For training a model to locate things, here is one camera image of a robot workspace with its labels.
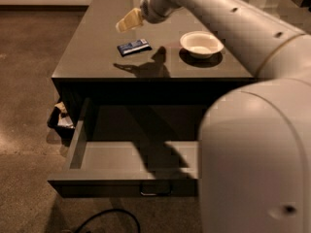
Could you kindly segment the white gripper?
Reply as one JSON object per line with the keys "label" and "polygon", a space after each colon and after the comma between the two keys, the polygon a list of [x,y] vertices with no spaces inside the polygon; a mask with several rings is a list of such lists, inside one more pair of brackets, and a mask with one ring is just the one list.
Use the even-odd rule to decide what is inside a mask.
{"label": "white gripper", "polygon": [[117,24],[118,32],[123,33],[143,25],[143,19],[157,24],[166,21],[180,6],[170,0],[141,0],[140,9],[133,8]]}

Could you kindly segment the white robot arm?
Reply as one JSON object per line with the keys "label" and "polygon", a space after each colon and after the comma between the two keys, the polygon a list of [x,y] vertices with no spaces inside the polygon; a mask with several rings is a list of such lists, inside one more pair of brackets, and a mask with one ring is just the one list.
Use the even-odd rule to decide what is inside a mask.
{"label": "white robot arm", "polygon": [[199,130],[204,233],[311,233],[310,36],[242,0],[141,0],[120,32],[185,8],[256,82],[208,110]]}

